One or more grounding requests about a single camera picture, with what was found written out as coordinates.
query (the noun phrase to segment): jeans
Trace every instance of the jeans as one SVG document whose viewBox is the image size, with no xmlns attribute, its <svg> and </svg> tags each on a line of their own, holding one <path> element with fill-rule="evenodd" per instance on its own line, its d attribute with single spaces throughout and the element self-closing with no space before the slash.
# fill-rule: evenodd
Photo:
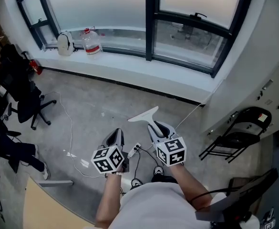
<svg viewBox="0 0 279 229">
<path fill-rule="evenodd" d="M 152 177 L 152 180 L 151 182 L 171 182 L 171 183 L 177 183 L 177 181 L 171 177 L 171 176 L 164 176 L 164 175 L 161 175 L 161 174 L 156 174 Z M 138 185 L 138 186 L 134 186 L 134 187 L 131 187 L 130 191 L 134 188 L 137 188 L 141 185 Z"/>
<path fill-rule="evenodd" d="M 0 157 L 26 162 L 42 172 L 45 166 L 44 163 L 32 155 L 35 155 L 34 144 L 14 143 L 6 134 L 0 134 Z"/>
</svg>

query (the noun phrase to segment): white wall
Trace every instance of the white wall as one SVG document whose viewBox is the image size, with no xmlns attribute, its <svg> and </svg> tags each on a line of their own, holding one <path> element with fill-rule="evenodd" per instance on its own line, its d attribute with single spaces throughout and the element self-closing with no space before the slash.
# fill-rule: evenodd
<svg viewBox="0 0 279 229">
<path fill-rule="evenodd" d="M 215 79 L 184 67 L 155 60 L 148 62 L 135 56 L 103 53 L 99 59 L 90 59 L 83 51 L 70 57 L 59 56 L 56 50 L 40 51 L 21 16 L 16 0 L 0 0 L 0 24 L 11 43 L 28 51 L 42 66 L 108 78 L 203 102 L 226 78 L 244 50 L 263 3 L 264 0 L 252 0 L 243 27 Z"/>
<path fill-rule="evenodd" d="M 215 129 L 259 89 L 279 62 L 279 0 L 266 0 L 257 25 L 226 80 L 203 109 L 202 131 Z"/>
</svg>

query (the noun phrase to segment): power strip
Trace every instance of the power strip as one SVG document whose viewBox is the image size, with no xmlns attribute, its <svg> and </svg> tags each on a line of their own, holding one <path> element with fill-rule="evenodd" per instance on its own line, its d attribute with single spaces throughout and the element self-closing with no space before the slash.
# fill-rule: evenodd
<svg viewBox="0 0 279 229">
<path fill-rule="evenodd" d="M 136 143 L 135 146 L 132 148 L 132 150 L 129 152 L 128 154 L 128 158 L 132 157 L 136 152 L 137 152 L 137 148 L 141 147 L 140 143 Z"/>
</svg>

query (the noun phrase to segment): folding chair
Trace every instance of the folding chair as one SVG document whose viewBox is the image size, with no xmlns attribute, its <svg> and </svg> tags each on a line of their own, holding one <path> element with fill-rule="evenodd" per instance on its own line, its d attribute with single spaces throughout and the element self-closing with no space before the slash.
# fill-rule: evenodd
<svg viewBox="0 0 279 229">
<path fill-rule="evenodd" d="M 225 156 L 225 160 L 230 159 L 228 162 L 230 163 L 235 158 L 237 158 L 242 152 L 244 152 L 247 147 L 258 143 L 260 141 L 260 135 L 264 133 L 271 123 L 272 115 L 269 111 L 258 108 L 258 107 L 250 107 L 243 111 L 241 111 L 236 117 L 233 124 L 227 129 L 227 131 L 219 136 L 208 148 L 206 148 L 200 155 L 204 155 L 201 160 L 203 160 L 207 155 L 216 155 L 216 156 Z M 260 127 L 262 130 L 257 134 L 252 134 L 248 132 L 229 132 L 232 130 L 233 126 L 237 123 L 251 123 Z M 236 149 L 232 153 L 222 152 L 222 151 L 213 151 L 216 147 L 225 147 Z"/>
</svg>

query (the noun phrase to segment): red fire extinguisher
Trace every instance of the red fire extinguisher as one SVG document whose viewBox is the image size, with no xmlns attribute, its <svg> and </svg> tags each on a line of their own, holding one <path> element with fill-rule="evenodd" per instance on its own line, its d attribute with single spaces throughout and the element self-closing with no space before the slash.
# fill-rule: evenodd
<svg viewBox="0 0 279 229">
<path fill-rule="evenodd" d="M 27 53 L 26 51 L 23 51 L 23 52 L 22 52 L 22 55 L 24 55 L 25 58 L 28 59 L 26 53 Z M 31 59 L 31 60 L 29 61 L 29 65 L 32 67 L 32 69 L 33 69 L 38 75 L 40 75 L 40 74 L 42 73 L 42 68 L 38 66 L 38 64 L 36 63 L 35 60 Z"/>
</svg>

